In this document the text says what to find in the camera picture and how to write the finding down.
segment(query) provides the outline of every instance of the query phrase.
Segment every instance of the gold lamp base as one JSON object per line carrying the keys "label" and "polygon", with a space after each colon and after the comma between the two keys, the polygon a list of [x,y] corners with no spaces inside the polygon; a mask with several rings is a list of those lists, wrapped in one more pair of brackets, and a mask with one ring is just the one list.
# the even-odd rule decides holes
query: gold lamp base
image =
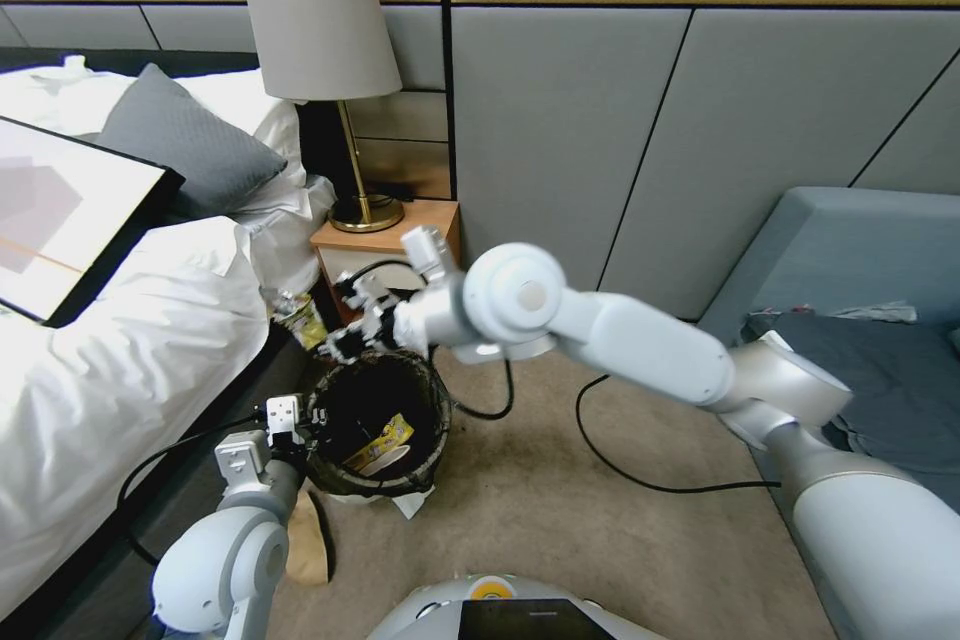
{"label": "gold lamp base", "polygon": [[[364,213],[363,204],[369,208]],[[367,195],[338,200],[333,206],[330,224],[344,232],[377,232],[393,227],[403,220],[403,203],[389,195]]]}

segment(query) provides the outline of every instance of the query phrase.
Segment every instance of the bedside table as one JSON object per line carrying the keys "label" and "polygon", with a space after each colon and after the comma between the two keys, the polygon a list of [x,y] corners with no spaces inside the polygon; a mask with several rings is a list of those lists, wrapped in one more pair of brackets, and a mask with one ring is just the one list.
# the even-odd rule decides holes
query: bedside table
{"label": "bedside table", "polygon": [[[327,282],[332,286],[345,270],[356,272],[377,260],[404,259],[400,238],[417,225],[438,227],[450,245],[453,257],[460,262],[459,203],[454,200],[414,200],[404,203],[403,211],[403,220],[391,228],[374,233],[348,233],[324,223],[310,238],[310,244],[320,258],[320,267]],[[402,267],[379,268],[377,277],[392,289],[417,290],[422,286],[416,275]]]}

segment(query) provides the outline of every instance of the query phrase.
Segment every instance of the white bedsheet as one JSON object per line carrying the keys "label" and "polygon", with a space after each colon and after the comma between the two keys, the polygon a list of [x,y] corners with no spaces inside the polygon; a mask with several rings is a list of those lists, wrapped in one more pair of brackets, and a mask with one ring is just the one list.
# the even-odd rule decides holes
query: white bedsheet
{"label": "white bedsheet", "polygon": [[263,347],[249,236],[223,217],[159,228],[69,326],[0,314],[0,618]]}
{"label": "white bedsheet", "polygon": [[310,245],[333,207],[336,196],[325,177],[312,176],[306,186],[309,211],[249,212],[233,218],[251,234],[253,266],[265,288],[305,292],[320,277],[320,263]]}

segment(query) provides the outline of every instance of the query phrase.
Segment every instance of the gray cushion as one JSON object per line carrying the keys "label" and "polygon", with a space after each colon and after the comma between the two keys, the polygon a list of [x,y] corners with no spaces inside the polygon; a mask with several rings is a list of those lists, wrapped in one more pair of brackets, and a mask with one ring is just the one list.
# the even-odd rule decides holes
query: gray cushion
{"label": "gray cushion", "polygon": [[180,173],[172,211],[198,219],[243,207],[286,160],[193,99],[147,65],[107,118],[97,144]]}
{"label": "gray cushion", "polygon": [[772,328],[854,391],[832,423],[852,450],[907,471],[960,512],[960,362],[943,326],[786,313]]}

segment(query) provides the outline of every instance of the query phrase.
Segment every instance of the beige carpet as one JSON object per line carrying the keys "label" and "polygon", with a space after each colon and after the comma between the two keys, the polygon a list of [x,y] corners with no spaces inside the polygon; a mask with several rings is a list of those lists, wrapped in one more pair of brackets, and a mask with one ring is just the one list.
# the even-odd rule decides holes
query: beige carpet
{"label": "beige carpet", "polygon": [[[502,403],[501,365],[443,353],[437,365],[457,397]],[[388,501],[323,498],[332,581],[285,581],[270,638],[363,638],[415,587],[475,572],[562,585],[673,640],[833,638],[766,490],[650,492],[590,454],[573,403],[596,374],[558,353],[516,363],[514,411],[492,423],[455,414],[437,490],[411,521]],[[587,431],[628,472],[675,485],[757,478],[706,413],[615,380],[592,393]]]}

